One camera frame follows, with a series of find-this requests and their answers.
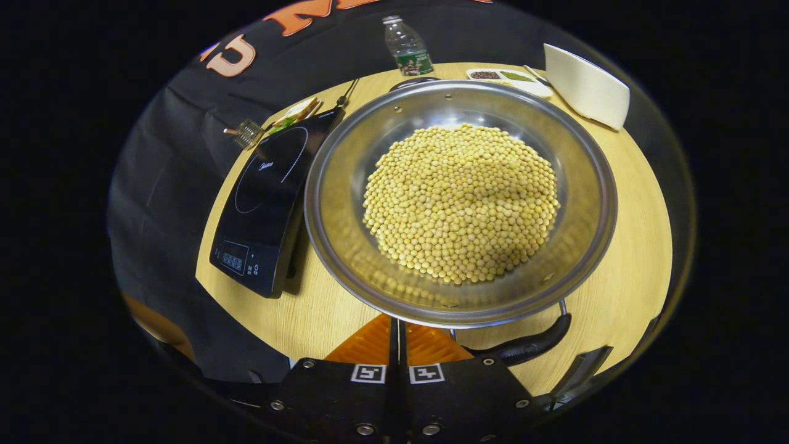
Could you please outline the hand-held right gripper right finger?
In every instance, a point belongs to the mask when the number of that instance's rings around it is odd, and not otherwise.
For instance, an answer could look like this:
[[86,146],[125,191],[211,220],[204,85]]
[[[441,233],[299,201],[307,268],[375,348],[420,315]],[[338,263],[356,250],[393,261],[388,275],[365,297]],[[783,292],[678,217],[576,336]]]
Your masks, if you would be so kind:
[[407,363],[406,323],[398,321],[399,443],[510,443],[541,415],[497,359],[426,366]]

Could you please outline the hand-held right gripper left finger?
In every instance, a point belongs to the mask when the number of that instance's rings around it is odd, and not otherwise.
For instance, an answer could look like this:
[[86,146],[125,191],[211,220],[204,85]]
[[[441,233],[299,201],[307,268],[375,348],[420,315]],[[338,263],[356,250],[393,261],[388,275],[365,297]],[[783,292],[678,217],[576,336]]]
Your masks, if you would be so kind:
[[324,359],[299,359],[263,404],[265,422],[306,443],[391,442],[395,326],[378,315]]

